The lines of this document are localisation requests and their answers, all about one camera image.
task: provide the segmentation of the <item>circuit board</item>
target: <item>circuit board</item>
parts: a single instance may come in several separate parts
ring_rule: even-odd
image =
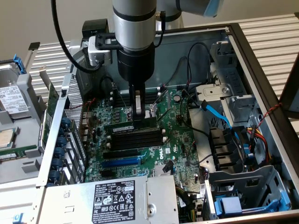
[[[55,90],[55,87],[53,84],[50,84],[50,89],[49,89],[49,97],[48,97],[48,105],[47,105],[47,110],[45,111],[45,117],[43,121],[43,126],[42,126],[42,140],[44,141],[45,145],[48,140],[48,136],[50,133],[50,128],[52,125],[52,120],[53,116],[55,113],[56,105],[59,99],[59,95]]]
[[[174,162],[173,175],[175,183],[185,190],[199,191],[200,182],[194,179],[195,175],[199,175],[199,166],[193,166],[189,163],[189,161],[193,163],[198,162],[197,152],[192,147],[192,143],[194,142],[193,131],[178,123],[177,115],[180,115],[180,103],[174,101],[174,96],[181,97],[181,91],[169,89],[168,93],[164,94],[157,103],[159,114],[157,116],[157,126],[166,130],[165,136],[167,137],[167,141],[162,146],[138,149],[139,154],[144,155],[140,165],[109,168],[109,170],[115,173],[113,177],[102,177],[100,175],[102,170],[107,169],[102,167],[102,162],[105,161],[103,153],[109,151],[106,148],[107,133],[105,132],[105,126],[116,123],[121,125],[122,122],[130,122],[131,118],[128,116],[130,108],[112,108],[106,100],[102,100],[91,106],[89,109],[91,114],[101,120],[100,124],[93,122],[92,128],[100,128],[101,135],[96,137],[95,144],[89,144],[89,142],[92,142],[92,137],[88,136],[85,148],[89,160],[85,182],[143,175],[153,177],[157,173],[163,173],[162,168],[169,160],[172,160]],[[186,155],[182,151],[189,154],[189,160],[187,160]]]

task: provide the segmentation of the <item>blue clip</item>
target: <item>blue clip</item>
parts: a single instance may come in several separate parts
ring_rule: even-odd
[[[13,219],[13,224],[21,224],[23,218],[23,213],[16,214]]]
[[[17,54],[14,55],[14,62],[16,62],[19,66],[19,69],[21,70],[21,74],[26,74],[26,69],[25,69],[25,66],[23,64],[23,61],[22,59],[20,59],[19,57],[17,57]]]

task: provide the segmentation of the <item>power supply label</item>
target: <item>power supply label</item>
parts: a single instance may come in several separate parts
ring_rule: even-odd
[[[95,185],[93,224],[135,220],[135,181]]]

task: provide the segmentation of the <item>hard drive label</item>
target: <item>hard drive label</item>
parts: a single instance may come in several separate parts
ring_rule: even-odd
[[[0,88],[0,101],[9,114],[28,111],[25,100],[17,85]]]
[[[95,185],[93,223],[135,220],[135,181]]]

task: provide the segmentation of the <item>white wall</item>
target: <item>white wall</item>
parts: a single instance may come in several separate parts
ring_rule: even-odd
[[[65,40],[81,38],[86,20],[110,19],[111,0],[58,0],[58,18]],[[183,14],[185,26],[299,12],[299,0],[224,0],[216,18]],[[25,58],[31,42],[56,42],[50,0],[2,0],[0,7],[0,60],[17,53]]]

